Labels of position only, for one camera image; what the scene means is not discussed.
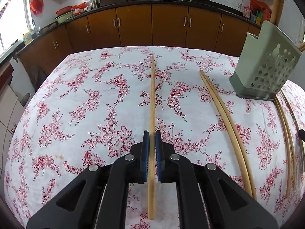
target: bamboo stick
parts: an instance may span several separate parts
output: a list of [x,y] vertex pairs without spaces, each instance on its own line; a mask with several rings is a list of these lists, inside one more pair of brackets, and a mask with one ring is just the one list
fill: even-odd
[[249,174],[248,174],[248,171],[247,171],[247,168],[246,168],[246,163],[245,163],[241,148],[239,146],[237,137],[234,133],[233,128],[235,127],[235,125],[234,126],[231,125],[231,123],[228,119],[228,116],[226,115],[225,110],[223,109],[223,106],[222,106],[220,100],[217,97],[217,92],[214,92],[215,89],[213,89],[214,88],[213,85],[210,84],[208,78],[203,73],[203,71],[200,71],[200,75],[201,75],[201,78],[204,81],[208,91],[210,92],[211,97],[212,97],[212,99],[213,99],[213,101],[214,101],[214,103],[217,107],[217,110],[219,111],[219,114],[220,114],[220,116],[221,116],[221,118],[222,118],[222,120],[223,120],[223,122],[226,126],[227,131],[228,131],[228,134],[229,134],[229,137],[230,137],[230,140],[232,142],[233,149],[234,149],[234,152],[235,152],[235,155],[236,155],[236,158],[237,158],[237,162],[238,162],[238,165],[239,165],[239,168],[240,168],[240,172],[241,172],[241,175],[242,175],[242,180],[243,180],[243,183],[244,183],[244,186],[245,186],[245,191],[253,197],[252,187],[251,187],[251,183],[250,183]]
[[151,59],[151,90],[150,90],[150,117],[149,117],[149,156],[148,156],[148,218],[155,219],[155,57]]
[[271,13],[271,18],[270,18],[270,22],[272,24],[275,24],[275,21],[276,21],[278,8],[279,8],[279,2],[280,2],[280,0],[273,0],[273,8],[272,8],[272,13]]
[[289,140],[288,140],[288,133],[287,133],[287,128],[284,122],[284,118],[282,115],[282,110],[280,107],[280,103],[278,98],[275,96],[274,98],[274,103],[276,106],[276,109],[279,113],[279,118],[281,121],[281,125],[283,128],[283,133],[284,133],[284,139],[285,139],[285,146],[286,146],[286,152],[287,152],[287,166],[288,166],[288,172],[287,172],[287,188],[286,188],[286,195],[285,198],[287,199],[289,197],[289,193],[290,193],[290,185],[291,185],[291,153],[290,153],[290,145],[289,145]]
[[[285,102],[286,102],[286,104],[287,104],[287,106],[288,106],[288,108],[289,108],[289,111],[290,111],[290,113],[291,113],[293,122],[294,122],[294,124],[295,124],[295,128],[296,128],[297,131],[299,131],[299,130],[300,130],[300,127],[299,127],[299,125],[298,125],[298,121],[296,120],[296,117],[295,117],[294,112],[293,112],[293,110],[292,110],[292,107],[290,106],[290,103],[289,103],[288,99],[286,98],[284,92],[281,90],[280,93],[281,93],[281,95],[283,96],[283,98],[284,98],[284,100],[285,100]],[[301,160],[301,161],[302,161],[302,162],[301,162],[301,164],[302,164],[302,172],[304,172],[305,153],[304,153],[303,140],[301,140],[301,139],[299,139],[299,146],[300,146],[301,152],[302,152],[302,156],[301,156],[301,158],[302,158],[302,160]]]
[[299,46],[299,49],[305,48],[305,42]]
[[279,7],[278,7],[277,14],[276,14],[276,19],[275,19],[275,25],[277,27],[279,26],[279,22],[280,22],[280,19],[281,19],[281,16],[282,16],[284,1],[285,0],[279,0]]

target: wooden cabinet door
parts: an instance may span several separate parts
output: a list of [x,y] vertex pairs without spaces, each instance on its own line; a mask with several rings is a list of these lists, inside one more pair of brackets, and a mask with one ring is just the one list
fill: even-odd
[[96,49],[121,46],[115,8],[88,15]]
[[71,21],[66,25],[66,28],[74,52],[84,52],[94,49],[86,16]]
[[53,34],[49,33],[39,39],[36,50],[39,52],[41,64],[49,75],[61,62]]
[[189,7],[185,47],[214,51],[222,14]]
[[253,26],[253,25],[250,25],[250,26],[249,26],[249,29],[248,29],[248,32],[249,32],[249,33],[252,33],[252,34],[254,34],[254,35],[256,35],[256,36],[259,36],[259,34],[260,34],[260,28],[258,28],[258,27],[256,27],[256,26]]
[[24,50],[22,50],[22,52],[18,53],[18,58],[28,74],[30,74],[31,67],[35,65],[41,67],[45,71],[45,67],[40,61],[37,45],[37,42],[32,42]]
[[152,45],[151,5],[116,8],[122,46]]
[[185,47],[188,11],[188,6],[152,4],[153,45]]
[[215,52],[240,56],[249,24],[228,15],[222,15]]
[[51,33],[53,34],[55,47],[58,51],[60,62],[62,62],[66,58],[66,56],[73,53],[66,27],[61,26],[59,28],[56,28]]

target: table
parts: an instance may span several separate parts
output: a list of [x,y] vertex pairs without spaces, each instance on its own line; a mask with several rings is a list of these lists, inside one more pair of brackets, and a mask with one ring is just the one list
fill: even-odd
[[[285,198],[287,157],[273,102],[241,99],[229,82],[238,62],[204,50],[173,47],[107,48],[68,56],[26,108],[13,136],[5,168],[6,202],[26,225],[29,218],[90,164],[104,166],[127,154],[149,129],[150,59],[156,61],[156,129],[191,162],[215,163],[243,187],[221,117],[199,70],[229,109],[248,153],[258,202],[283,224],[303,196],[301,150],[281,97],[297,157],[297,189]],[[300,128],[305,93],[283,87]],[[157,184],[156,219],[147,218],[147,184],[130,184],[126,228],[177,228],[175,184]]]

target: black countertop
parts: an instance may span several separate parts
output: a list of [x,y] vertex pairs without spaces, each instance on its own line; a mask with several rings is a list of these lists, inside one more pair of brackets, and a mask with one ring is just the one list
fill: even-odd
[[24,49],[26,49],[28,46],[30,46],[31,44],[33,44],[34,42],[36,42],[38,39],[44,37],[45,35],[47,35],[48,33],[50,33],[51,31],[53,31],[54,29],[67,24],[71,21],[74,21],[76,19],[79,19],[83,16],[87,16],[89,14],[92,13],[96,13],[99,11],[103,11],[103,10],[107,10],[107,9],[112,9],[112,8],[117,8],[117,7],[122,7],[122,6],[131,6],[131,5],[141,5],[141,4],[176,4],[176,5],[184,5],[184,6],[191,6],[191,7],[196,7],[196,8],[202,8],[202,9],[206,9],[206,10],[210,10],[210,11],[214,11],[214,12],[219,12],[219,13],[223,13],[226,15],[230,15],[233,16],[237,19],[240,19],[242,21],[245,21],[257,28],[261,28],[261,26],[249,21],[246,17],[243,16],[243,13],[237,9],[233,9],[231,7],[225,6],[223,4],[220,3],[216,3],[213,1],[202,1],[202,0],[134,0],[134,1],[126,1],[126,2],[121,2],[121,3],[115,3],[115,4],[111,4],[111,5],[106,5],[106,6],[102,6],[93,10],[90,10],[88,12],[85,12],[81,15],[77,15],[77,16],[73,16],[71,19],[65,21],[64,23],[58,24],[55,27],[49,29],[48,31],[39,34],[32,42],[30,42],[28,45],[26,45],[25,47],[23,47],[18,53],[22,52]]

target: red plastic bag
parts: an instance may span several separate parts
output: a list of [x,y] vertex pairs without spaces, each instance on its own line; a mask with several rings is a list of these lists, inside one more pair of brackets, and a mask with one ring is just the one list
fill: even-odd
[[43,0],[32,0],[30,2],[30,9],[34,13],[34,15],[38,15],[42,13],[43,8]]
[[269,6],[266,3],[260,2],[260,1],[257,1],[257,0],[250,0],[250,7],[251,8],[256,8],[256,9],[259,9],[259,10],[267,9],[270,14],[272,13],[272,10],[269,8]]
[[86,2],[81,3],[80,5],[75,5],[72,7],[73,10],[77,9],[77,8],[81,8],[81,9],[85,9],[85,7],[87,7]]

